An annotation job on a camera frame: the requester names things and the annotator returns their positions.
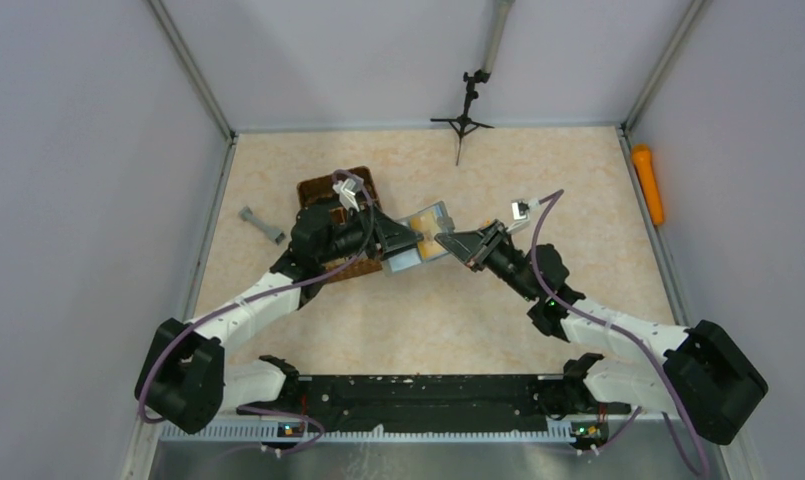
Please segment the gold credit card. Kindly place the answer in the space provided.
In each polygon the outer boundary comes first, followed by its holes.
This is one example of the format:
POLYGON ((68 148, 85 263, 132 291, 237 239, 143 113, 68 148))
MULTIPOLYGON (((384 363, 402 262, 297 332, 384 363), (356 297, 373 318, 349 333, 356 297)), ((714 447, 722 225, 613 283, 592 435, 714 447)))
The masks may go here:
POLYGON ((418 253, 423 261, 431 261, 446 253, 445 249, 435 240, 435 236, 442 233, 439 216, 434 211, 421 213, 410 220, 412 229, 423 235, 418 242, 418 253))

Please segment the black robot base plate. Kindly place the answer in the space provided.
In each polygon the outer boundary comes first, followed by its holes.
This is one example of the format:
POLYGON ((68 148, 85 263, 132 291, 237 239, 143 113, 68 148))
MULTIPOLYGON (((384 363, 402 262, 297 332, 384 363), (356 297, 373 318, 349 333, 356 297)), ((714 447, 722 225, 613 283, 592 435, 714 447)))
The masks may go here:
POLYGON ((548 374, 299 375, 285 381, 277 398, 245 404, 313 418, 323 409, 358 406, 506 406, 522 415, 557 418, 631 411, 628 404, 598 402, 575 379, 548 374))

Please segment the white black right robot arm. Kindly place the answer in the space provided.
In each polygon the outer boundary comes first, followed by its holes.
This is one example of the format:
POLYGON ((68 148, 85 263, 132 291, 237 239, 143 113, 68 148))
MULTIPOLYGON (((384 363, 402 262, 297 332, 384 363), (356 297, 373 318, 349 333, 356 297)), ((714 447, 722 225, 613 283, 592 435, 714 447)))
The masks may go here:
POLYGON ((574 363, 594 400, 685 412, 699 436, 730 444, 768 384, 728 333, 707 320, 690 328, 641 320, 587 298, 568 286, 553 245, 515 247, 513 234, 527 225, 495 220, 434 239, 470 270, 492 272, 532 302, 527 314, 540 333, 598 350, 574 363))

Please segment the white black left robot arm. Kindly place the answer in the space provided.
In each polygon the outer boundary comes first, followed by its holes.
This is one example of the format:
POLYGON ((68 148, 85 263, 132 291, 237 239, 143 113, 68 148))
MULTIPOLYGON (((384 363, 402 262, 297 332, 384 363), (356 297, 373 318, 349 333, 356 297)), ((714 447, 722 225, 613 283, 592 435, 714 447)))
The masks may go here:
POLYGON ((200 317, 170 318, 157 327, 134 390, 139 417, 197 433, 222 412, 276 399, 285 381, 282 367, 238 361, 236 354, 360 258, 391 258, 422 238, 377 206, 350 210, 342 224, 325 207, 301 209, 288 247, 247 290, 200 317))

